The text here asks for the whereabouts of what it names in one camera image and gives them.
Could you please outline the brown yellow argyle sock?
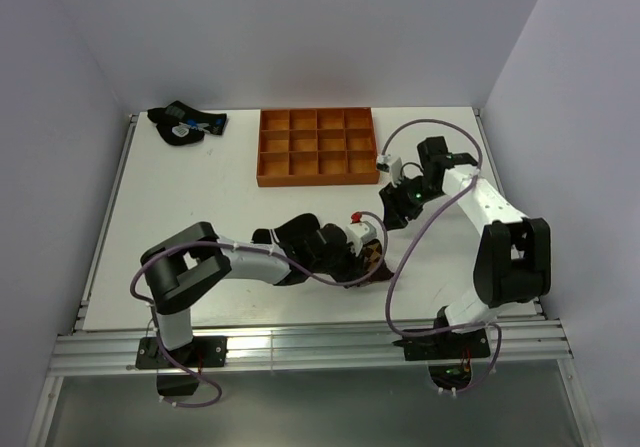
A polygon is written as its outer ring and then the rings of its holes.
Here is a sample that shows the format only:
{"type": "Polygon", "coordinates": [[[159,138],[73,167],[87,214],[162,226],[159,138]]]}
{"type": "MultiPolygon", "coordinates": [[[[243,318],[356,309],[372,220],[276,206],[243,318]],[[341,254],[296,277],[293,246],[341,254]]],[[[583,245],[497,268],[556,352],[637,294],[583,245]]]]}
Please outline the brown yellow argyle sock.
{"type": "Polygon", "coordinates": [[[365,280],[353,284],[353,287],[390,281],[393,276],[394,272],[387,266],[383,258],[382,243],[378,239],[366,243],[356,256],[353,270],[354,280],[362,277],[365,277],[365,280]]]}

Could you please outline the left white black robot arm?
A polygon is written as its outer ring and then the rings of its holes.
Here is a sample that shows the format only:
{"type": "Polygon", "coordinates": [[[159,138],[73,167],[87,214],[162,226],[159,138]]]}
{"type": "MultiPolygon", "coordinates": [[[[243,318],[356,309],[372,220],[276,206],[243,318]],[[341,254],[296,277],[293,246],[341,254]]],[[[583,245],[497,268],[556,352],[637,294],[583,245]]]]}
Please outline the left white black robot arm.
{"type": "Polygon", "coordinates": [[[367,221],[321,225],[303,214],[275,229],[258,229],[249,243],[218,235],[198,222],[147,250],[140,263],[160,335],[159,355],[183,366],[195,353],[191,307],[223,280],[292,286],[325,275],[340,286],[369,272],[364,248],[377,239],[367,221]]]}

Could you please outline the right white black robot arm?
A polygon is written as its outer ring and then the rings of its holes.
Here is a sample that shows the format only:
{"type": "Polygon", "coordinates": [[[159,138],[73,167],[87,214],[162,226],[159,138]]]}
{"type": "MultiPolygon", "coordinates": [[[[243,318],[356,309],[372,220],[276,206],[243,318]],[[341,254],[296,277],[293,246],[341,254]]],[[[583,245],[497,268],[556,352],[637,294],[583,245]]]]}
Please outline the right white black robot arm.
{"type": "Polygon", "coordinates": [[[513,207],[480,176],[481,162],[469,153],[452,153],[445,139],[430,137],[417,151],[421,174],[409,178],[401,158],[380,154],[379,171],[390,182],[379,192],[387,230],[405,228],[423,206],[446,196],[457,204],[479,235],[471,287],[438,312],[433,345],[452,357],[468,341],[467,333],[493,321],[501,311],[546,295],[551,286],[551,231],[542,218],[513,207]]]}

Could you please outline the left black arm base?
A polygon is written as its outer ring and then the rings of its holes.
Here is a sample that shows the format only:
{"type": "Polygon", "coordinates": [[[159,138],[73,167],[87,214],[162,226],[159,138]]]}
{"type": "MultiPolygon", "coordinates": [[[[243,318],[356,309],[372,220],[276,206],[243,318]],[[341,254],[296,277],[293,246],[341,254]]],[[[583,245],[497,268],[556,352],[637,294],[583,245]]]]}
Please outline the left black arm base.
{"type": "MultiPolygon", "coordinates": [[[[186,346],[169,354],[181,365],[189,368],[220,368],[225,365],[227,338],[225,336],[196,336],[186,346]]],[[[143,337],[135,361],[138,370],[174,368],[161,353],[155,337],[143,337]]]]}

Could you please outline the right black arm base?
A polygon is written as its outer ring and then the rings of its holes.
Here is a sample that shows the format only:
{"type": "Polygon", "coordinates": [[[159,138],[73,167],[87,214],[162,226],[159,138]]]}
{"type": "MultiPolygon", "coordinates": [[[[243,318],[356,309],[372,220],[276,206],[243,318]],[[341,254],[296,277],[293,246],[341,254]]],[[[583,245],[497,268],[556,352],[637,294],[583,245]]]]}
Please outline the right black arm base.
{"type": "Polygon", "coordinates": [[[403,336],[392,343],[403,349],[406,361],[483,359],[491,354],[485,330],[446,332],[430,336],[418,329],[410,329],[410,332],[420,333],[420,336],[403,336]]]}

